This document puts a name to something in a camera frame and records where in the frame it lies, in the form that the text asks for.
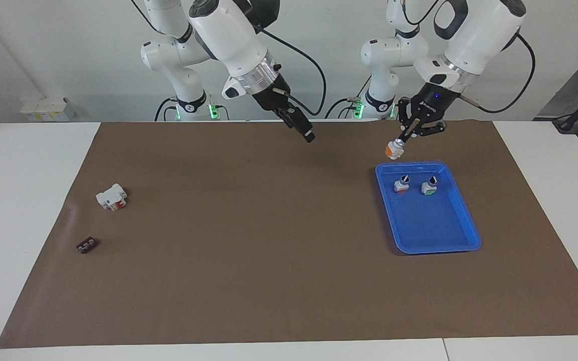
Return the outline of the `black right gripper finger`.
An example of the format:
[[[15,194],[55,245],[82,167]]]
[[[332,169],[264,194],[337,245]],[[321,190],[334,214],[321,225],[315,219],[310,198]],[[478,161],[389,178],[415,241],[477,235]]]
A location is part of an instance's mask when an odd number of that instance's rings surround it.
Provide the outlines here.
[[[306,142],[314,141],[315,135],[312,131],[313,126],[299,107],[290,105],[289,121],[293,128],[302,135]]]
[[[306,117],[299,108],[277,108],[276,115],[285,122],[288,128],[296,130],[301,135],[306,132]]]

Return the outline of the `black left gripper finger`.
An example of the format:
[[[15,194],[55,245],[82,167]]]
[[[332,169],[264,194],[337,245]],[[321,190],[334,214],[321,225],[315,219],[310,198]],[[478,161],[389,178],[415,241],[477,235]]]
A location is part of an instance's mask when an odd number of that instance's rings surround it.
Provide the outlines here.
[[[398,141],[404,145],[408,140],[415,135],[414,132],[414,121],[411,109],[411,98],[400,98],[398,101],[398,121],[401,124],[401,133],[398,137]]]
[[[442,133],[447,128],[445,122],[436,122],[433,125],[426,126],[424,123],[419,122],[415,128],[410,132],[410,138],[416,137],[426,137],[430,135],[435,135],[437,133]]]

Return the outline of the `blue plastic tray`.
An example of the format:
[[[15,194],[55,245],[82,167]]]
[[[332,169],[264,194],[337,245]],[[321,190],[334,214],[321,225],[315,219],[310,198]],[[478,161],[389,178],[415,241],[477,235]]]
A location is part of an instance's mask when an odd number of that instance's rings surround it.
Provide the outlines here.
[[[376,166],[379,194],[397,248],[404,254],[471,252],[482,240],[450,168],[442,162],[392,162]],[[409,189],[397,194],[394,182],[408,174]],[[438,190],[420,192],[436,175]]]

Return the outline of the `brown table mat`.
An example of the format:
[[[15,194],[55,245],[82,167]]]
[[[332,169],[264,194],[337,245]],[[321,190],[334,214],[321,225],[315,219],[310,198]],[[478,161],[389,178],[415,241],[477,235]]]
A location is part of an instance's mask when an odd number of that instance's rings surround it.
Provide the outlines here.
[[[450,168],[482,247],[397,249],[374,173],[395,128],[100,125],[0,348],[578,334],[578,269],[493,123],[404,154]]]

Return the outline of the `white circuit breaker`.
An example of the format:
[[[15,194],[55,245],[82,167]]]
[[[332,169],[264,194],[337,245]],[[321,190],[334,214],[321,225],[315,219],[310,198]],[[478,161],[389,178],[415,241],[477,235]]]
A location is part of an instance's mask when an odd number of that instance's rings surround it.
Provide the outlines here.
[[[126,206],[127,193],[122,186],[115,183],[106,191],[97,194],[95,198],[105,210],[117,211]]]

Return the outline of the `white cardboard box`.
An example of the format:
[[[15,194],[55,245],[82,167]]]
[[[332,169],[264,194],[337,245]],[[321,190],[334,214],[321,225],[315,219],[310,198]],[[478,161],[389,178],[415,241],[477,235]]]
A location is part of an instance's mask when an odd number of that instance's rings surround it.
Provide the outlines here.
[[[70,122],[76,117],[76,112],[65,97],[26,100],[19,114],[29,122]]]

